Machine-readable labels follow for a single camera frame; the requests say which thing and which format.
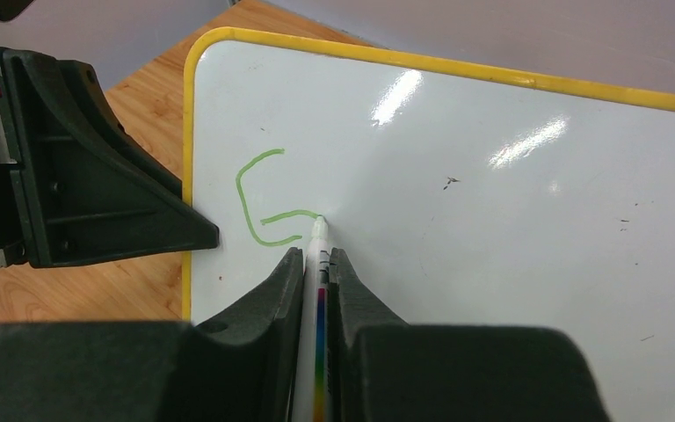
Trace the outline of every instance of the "green line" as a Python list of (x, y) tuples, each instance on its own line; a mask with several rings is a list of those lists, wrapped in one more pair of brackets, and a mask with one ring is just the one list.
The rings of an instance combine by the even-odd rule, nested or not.
[[(290, 244), (294, 240), (301, 239), (301, 236), (293, 235), (276, 242), (267, 242), (261, 239), (260, 236), (258, 236), (258, 233), (255, 232), (255, 228), (252, 226), (252, 219), (250, 218), (250, 210), (247, 208), (247, 200), (244, 198), (244, 192), (242, 191), (242, 176), (247, 170), (251, 169), (252, 166), (254, 166), (255, 164), (259, 163), (260, 161), (264, 160), (269, 156), (274, 156), (276, 154), (286, 154), (286, 150), (282, 148), (277, 148), (266, 151), (260, 154), (259, 156), (252, 158), (252, 161), (250, 161), (249, 163), (247, 163), (247, 165), (242, 167), (242, 169), (236, 174), (236, 190), (239, 192), (239, 200), (242, 202), (242, 210), (244, 211), (244, 219), (247, 221), (247, 228), (250, 229), (250, 234), (255, 239), (255, 241), (257, 241), (259, 244), (262, 244), (263, 246), (271, 246), (271, 247)], [(271, 222), (276, 222), (278, 220), (293, 217), (296, 215), (306, 215), (314, 219), (316, 219), (316, 217), (318, 216), (318, 214), (308, 211), (306, 209), (295, 209), (294, 211), (289, 211), (287, 213), (281, 213), (278, 215), (274, 215), (273, 217), (265, 218), (263, 220), (260, 220), (260, 222), (263, 225), (266, 225)]]
[(278, 215), (274, 215), (272, 217), (264, 218), (260, 220), (260, 223), (262, 225), (270, 224), (271, 222), (276, 222), (278, 220), (283, 220), (284, 218), (288, 217), (296, 217), (297, 215), (306, 215), (307, 217), (311, 217), (316, 220), (316, 217), (319, 216), (317, 213), (313, 213), (307, 209), (295, 209), (294, 211), (288, 211), (287, 213), (280, 213)]

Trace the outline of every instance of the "rainbow stripe on marker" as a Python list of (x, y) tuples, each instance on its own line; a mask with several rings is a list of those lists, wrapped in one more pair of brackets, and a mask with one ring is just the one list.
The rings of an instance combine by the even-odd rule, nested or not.
[(327, 290), (317, 291), (314, 421), (324, 422), (327, 381)]

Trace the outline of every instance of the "black mark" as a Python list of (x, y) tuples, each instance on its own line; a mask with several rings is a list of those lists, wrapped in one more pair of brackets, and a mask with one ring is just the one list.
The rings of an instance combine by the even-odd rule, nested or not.
[(597, 178), (599, 178), (599, 176), (601, 176), (602, 174), (604, 174), (605, 171), (606, 171), (606, 170), (602, 170), (602, 171), (600, 171), (599, 173), (597, 173), (596, 176), (594, 176), (591, 180), (588, 181), (588, 183), (586, 183), (586, 186), (584, 186), (584, 188), (589, 187), (589, 186), (592, 184), (592, 182), (593, 182), (594, 180), (596, 180)]
[(418, 258), (417, 262), (420, 264), (420, 271), (423, 272), (423, 275), (426, 277), (426, 279), (430, 280), (430, 278), (428, 277), (428, 274), (425, 272), (425, 267), (423, 266), (423, 260), (421, 258)]
[(425, 226), (425, 231), (423, 232), (423, 237), (421, 237), (420, 240), (425, 240), (425, 235), (428, 234), (428, 229), (431, 228), (431, 224), (433, 224), (433, 220), (435, 220), (435, 219), (436, 219), (436, 215), (434, 215), (433, 217), (431, 217), (431, 220), (428, 222), (428, 225)]
[(448, 179), (448, 181), (446, 182), (446, 186), (444, 186), (443, 189), (444, 191), (449, 187), (449, 185), (451, 185), (452, 183), (457, 183), (459, 181), (459, 179), (457, 178), (450, 178), (448, 176), (446, 176), (446, 178)]

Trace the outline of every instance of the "gray wall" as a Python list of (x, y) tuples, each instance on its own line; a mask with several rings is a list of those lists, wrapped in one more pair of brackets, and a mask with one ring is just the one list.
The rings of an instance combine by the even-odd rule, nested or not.
[(35, 0), (0, 22), (0, 45), (88, 62), (110, 88), (227, 7), (227, 0)]
[(675, 0), (271, 0), (379, 45), (675, 92)]

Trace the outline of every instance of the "whiteboard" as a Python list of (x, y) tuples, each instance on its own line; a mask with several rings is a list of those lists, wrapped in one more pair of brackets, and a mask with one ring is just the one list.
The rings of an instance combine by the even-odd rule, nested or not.
[(318, 213), (408, 322), (562, 330), (614, 420), (675, 420), (675, 113), (263, 42), (188, 62), (185, 185), (221, 228), (192, 253), (193, 321)]

